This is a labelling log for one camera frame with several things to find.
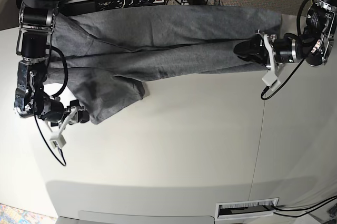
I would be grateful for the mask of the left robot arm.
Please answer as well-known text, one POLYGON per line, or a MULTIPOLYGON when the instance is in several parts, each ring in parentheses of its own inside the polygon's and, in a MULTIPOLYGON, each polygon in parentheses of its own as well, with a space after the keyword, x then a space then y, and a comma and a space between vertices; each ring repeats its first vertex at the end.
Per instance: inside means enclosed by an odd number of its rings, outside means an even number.
POLYGON ((334 44, 336 31, 336 0, 304 0, 296 18, 297 34, 283 38, 259 33, 234 47, 244 61, 271 66, 273 62, 325 65, 334 44))

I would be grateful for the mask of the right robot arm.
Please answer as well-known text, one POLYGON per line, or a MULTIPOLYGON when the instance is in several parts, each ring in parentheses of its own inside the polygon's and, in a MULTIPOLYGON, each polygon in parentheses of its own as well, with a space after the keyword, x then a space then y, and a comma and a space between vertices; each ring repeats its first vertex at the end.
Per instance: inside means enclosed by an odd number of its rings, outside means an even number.
POLYGON ((60 95, 68 83, 68 67, 64 54, 52 45, 58 5, 65 0, 22 0, 19 10, 19 34, 16 55, 18 63, 14 108, 23 117, 34 117, 58 126, 86 123, 89 113, 78 100, 65 107, 60 95), (63 66, 64 81, 55 94, 44 91, 52 53, 56 53, 63 66))

